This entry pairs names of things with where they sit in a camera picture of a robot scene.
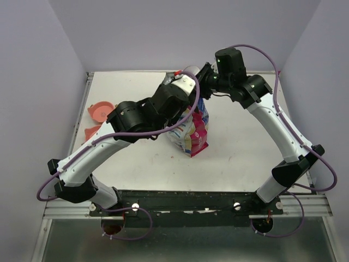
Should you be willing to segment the clear plastic scoop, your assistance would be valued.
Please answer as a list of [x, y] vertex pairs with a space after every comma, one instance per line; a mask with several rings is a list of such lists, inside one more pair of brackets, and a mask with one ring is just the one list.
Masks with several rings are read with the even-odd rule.
[[201, 68], [199, 68], [198, 66], [196, 65], [190, 65], [188, 67], [186, 67], [184, 70], [183, 70], [184, 74], [193, 78], [194, 76], [196, 78], [199, 78], [200, 77], [200, 72], [201, 72]]

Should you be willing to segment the pet food bag pink white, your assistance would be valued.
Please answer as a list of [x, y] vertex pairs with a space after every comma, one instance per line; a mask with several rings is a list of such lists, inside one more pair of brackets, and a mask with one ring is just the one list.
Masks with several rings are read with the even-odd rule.
[[208, 147], [209, 114], [203, 98], [199, 98], [192, 115], [179, 127], [166, 132], [167, 138], [189, 157]]

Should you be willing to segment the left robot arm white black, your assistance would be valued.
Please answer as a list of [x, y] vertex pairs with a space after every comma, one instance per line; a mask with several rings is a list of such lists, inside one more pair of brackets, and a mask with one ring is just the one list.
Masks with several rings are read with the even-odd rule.
[[116, 152], [140, 139], [154, 140], [160, 130], [176, 123], [187, 109], [195, 86], [193, 79], [175, 80], [161, 84], [149, 98], [119, 103], [78, 150], [65, 159], [49, 162], [50, 171], [59, 172], [56, 197], [71, 203], [90, 200], [108, 215], [116, 215], [121, 209], [116, 190], [98, 181], [93, 171]]

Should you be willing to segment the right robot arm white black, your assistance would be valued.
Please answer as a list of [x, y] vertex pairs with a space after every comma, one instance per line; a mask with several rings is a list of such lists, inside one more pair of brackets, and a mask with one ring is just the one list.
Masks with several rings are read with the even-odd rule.
[[242, 53], [227, 47], [215, 53], [217, 69], [206, 63], [197, 77], [200, 96], [209, 99], [223, 93], [239, 103], [263, 126], [276, 143], [283, 160], [255, 192], [251, 208], [258, 214], [269, 210], [271, 201], [292, 187], [324, 155], [322, 145], [313, 145], [281, 111], [275, 93], [260, 75], [248, 76]]

